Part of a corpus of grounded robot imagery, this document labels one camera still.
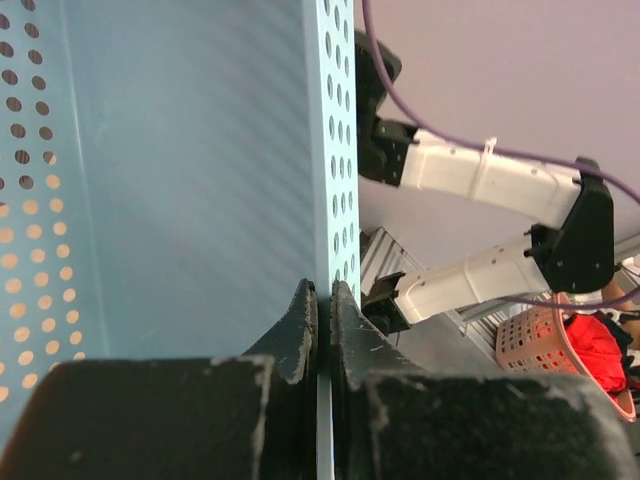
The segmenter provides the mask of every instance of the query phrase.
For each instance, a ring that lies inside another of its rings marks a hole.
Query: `light blue perforated panel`
[[[359,291],[351,8],[0,2],[0,445],[56,362],[239,354],[301,278]]]

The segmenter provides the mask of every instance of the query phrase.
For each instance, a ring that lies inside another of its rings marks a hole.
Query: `red fabric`
[[[591,315],[576,315],[566,330],[571,346],[600,386],[609,393],[622,391],[627,384],[622,353],[607,327]]]

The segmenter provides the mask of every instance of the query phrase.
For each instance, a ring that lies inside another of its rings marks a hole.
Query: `basket hole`
[[[16,97],[9,97],[7,98],[7,108],[12,112],[19,112],[22,110],[22,102]]]
[[[78,345],[81,341],[82,341],[81,332],[73,332],[69,337],[69,343],[71,343],[71,345]]]
[[[47,318],[42,322],[42,331],[44,333],[51,333],[56,328],[56,321],[53,318]]]
[[[36,112],[38,112],[42,116],[49,115],[49,105],[44,102],[36,103]]]
[[[4,70],[2,72],[2,79],[9,85],[16,85],[18,83],[18,76],[13,70]]]
[[[27,237],[31,240],[37,240],[42,236],[42,227],[40,225],[29,225],[27,227]]]
[[[30,12],[33,12],[36,9],[36,2],[35,0],[22,0],[22,6]]]
[[[71,267],[62,267],[60,270],[60,279],[66,281],[71,280],[73,277],[73,269]]]
[[[56,235],[64,235],[67,233],[67,224],[64,222],[56,222],[53,224],[53,233]]]
[[[62,299],[67,302],[73,302],[76,298],[76,291],[73,288],[67,288],[62,294]]]
[[[13,333],[13,339],[18,343],[24,343],[29,339],[31,330],[27,327],[20,327]]]
[[[45,180],[47,187],[55,190],[60,186],[60,178],[57,175],[47,175],[47,179]]]
[[[35,215],[38,213],[38,202],[35,200],[26,200],[22,204],[22,210],[24,210],[24,213],[27,215]]]
[[[18,363],[23,367],[31,365],[31,362],[33,362],[33,352],[31,350],[25,350],[18,356]]]
[[[11,243],[13,241],[13,230],[10,228],[0,228],[0,243]]]
[[[51,140],[53,138],[53,131],[49,127],[40,127],[38,132],[43,140]]]
[[[38,299],[38,307],[40,310],[49,310],[51,305],[53,305],[53,298],[51,298],[51,295],[43,295]]]
[[[22,175],[18,178],[18,185],[20,185],[25,190],[31,190],[33,188],[33,178],[29,175]]]
[[[67,323],[70,323],[73,325],[78,321],[78,318],[80,318],[80,314],[78,313],[77,310],[70,310],[67,313]]]
[[[38,27],[36,27],[33,23],[25,23],[24,31],[31,38],[38,38],[40,36],[40,30],[38,30]]]
[[[11,125],[11,135],[16,138],[24,138],[27,135],[27,130],[19,123],[14,123]]]
[[[31,161],[31,155],[26,150],[16,150],[16,153],[13,155],[20,165],[26,165]]]
[[[3,57],[13,57],[13,47],[7,42],[0,42],[0,55]]]
[[[11,318],[22,318],[27,313],[27,306],[24,303],[14,303],[9,309]]]
[[[52,212],[60,213],[64,208],[64,202],[59,198],[54,198],[49,202],[49,208],[51,208]]]
[[[29,56],[29,60],[31,60],[36,65],[40,65],[42,63],[42,55],[37,50],[29,50],[27,54]]]
[[[47,88],[47,82],[44,81],[44,78],[42,78],[40,75],[35,75],[32,79],[31,79],[31,85],[33,85],[33,88],[35,88],[36,90],[45,90]]]
[[[36,287],[46,287],[49,284],[49,275],[45,272],[36,273],[33,283],[36,284]]]
[[[2,266],[6,269],[13,269],[18,266],[18,256],[14,253],[6,253],[2,256]]]
[[[42,263],[46,258],[46,253],[41,248],[36,248],[31,251],[31,261],[33,263]]]

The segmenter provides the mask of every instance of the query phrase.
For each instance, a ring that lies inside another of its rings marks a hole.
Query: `white ceiling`
[[[640,2],[372,0],[400,56],[399,92],[441,129],[502,146],[599,161],[640,188]],[[356,25],[362,28],[360,0]],[[382,115],[403,118],[389,101]],[[616,236],[640,231],[614,192]],[[361,226],[384,226],[423,266],[521,234],[527,219],[436,192],[360,182]]]

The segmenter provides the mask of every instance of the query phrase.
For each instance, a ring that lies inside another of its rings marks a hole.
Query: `circular hole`
[[[69,256],[69,252],[70,249],[68,245],[58,245],[58,248],[56,248],[56,253],[60,258],[67,258]]]
[[[27,327],[20,327],[14,332],[13,339],[18,343],[24,343],[28,340],[29,335],[31,335],[31,330]]]
[[[60,278],[64,281],[71,280],[73,277],[73,269],[71,267],[62,267],[60,269]]]
[[[16,97],[9,97],[7,98],[7,108],[12,112],[19,112],[22,110],[22,102]]]
[[[22,175],[18,178],[18,185],[20,185],[25,190],[31,190],[33,188],[33,178],[29,175]]]
[[[16,138],[24,138],[27,135],[27,130],[19,123],[11,125],[11,135]]]
[[[327,77],[327,93],[329,94],[329,98],[333,98],[333,79],[331,75]]]
[[[71,324],[76,323],[78,321],[78,318],[80,318],[80,314],[77,310],[71,310],[69,311],[69,313],[67,313],[67,322]]]
[[[44,347],[45,352],[49,355],[54,355],[58,353],[58,349],[60,348],[60,343],[57,340],[51,340],[47,343],[47,346]]]
[[[5,284],[5,289],[7,293],[18,293],[22,290],[22,282],[17,278],[10,278]]]
[[[31,362],[33,362],[33,352],[31,350],[26,350],[18,356],[18,363],[23,367],[31,365]]]
[[[29,50],[27,54],[29,56],[29,60],[31,60],[36,65],[40,65],[42,63],[42,55],[37,50]]]
[[[8,270],[18,266],[18,256],[14,253],[5,253],[2,256],[2,266]]]
[[[47,184],[47,187],[55,190],[60,186],[60,179],[56,175],[47,175],[45,183]]]
[[[26,165],[31,161],[31,155],[26,150],[16,150],[14,158],[20,165]]]
[[[47,318],[42,322],[42,331],[44,333],[51,333],[56,328],[56,321],[53,318]]]
[[[49,105],[44,102],[36,103],[36,112],[43,116],[49,115]]]
[[[24,31],[27,32],[31,38],[38,38],[40,36],[40,30],[33,23],[25,23]]]
[[[49,127],[40,127],[40,138],[43,140],[51,140],[53,138],[53,132]]]
[[[67,233],[67,224],[64,222],[56,222],[53,224],[53,233],[56,235],[64,235]]]
[[[13,70],[4,70],[2,72],[2,79],[9,85],[15,85],[18,83],[18,76]]]
[[[29,375],[26,375],[22,380],[22,388],[24,388],[25,390],[29,390],[30,388],[33,388],[37,381],[38,376],[35,373],[30,373]]]
[[[36,90],[44,90],[45,88],[47,88],[47,82],[45,82],[44,78],[42,78],[40,75],[35,75],[31,79],[31,85],[33,85],[33,88],[35,88]]]
[[[64,208],[64,202],[59,198],[54,198],[49,202],[49,208],[51,208],[52,212],[60,213]]]
[[[327,56],[329,58],[331,58],[331,52],[332,52],[332,45],[331,45],[331,35],[329,35],[329,32],[325,33],[324,35],[324,46],[327,49]]]
[[[42,236],[42,228],[40,225],[29,225],[27,227],[27,237],[31,240],[37,240]]]
[[[71,345],[78,345],[81,341],[82,333],[80,332],[73,332],[69,337],[69,343],[71,343]]]
[[[46,254],[41,248],[36,248],[35,250],[31,251],[31,261],[33,263],[42,263],[44,262],[45,257]]]
[[[62,299],[67,303],[73,302],[75,298],[76,298],[76,291],[73,288],[67,288],[62,294]]]
[[[57,161],[56,154],[53,152],[44,152],[42,154],[42,159],[47,165],[55,165]]]
[[[49,283],[49,275],[45,272],[36,273],[33,283],[36,284],[36,287],[46,287]]]
[[[9,308],[9,315],[11,318],[22,318],[27,313],[27,306],[24,303],[14,303]]]
[[[22,0],[22,6],[33,12],[36,9],[36,2],[34,0]]]
[[[38,213],[38,202],[35,200],[26,200],[22,204],[22,210],[24,210],[24,213],[27,215],[35,215]]]
[[[49,310],[51,305],[53,305],[51,295],[43,295],[38,299],[38,307],[40,307],[40,310]]]
[[[0,228],[0,243],[11,243],[13,240],[13,230],[10,228]]]
[[[3,57],[13,57],[13,47],[7,42],[0,42],[0,55]]]

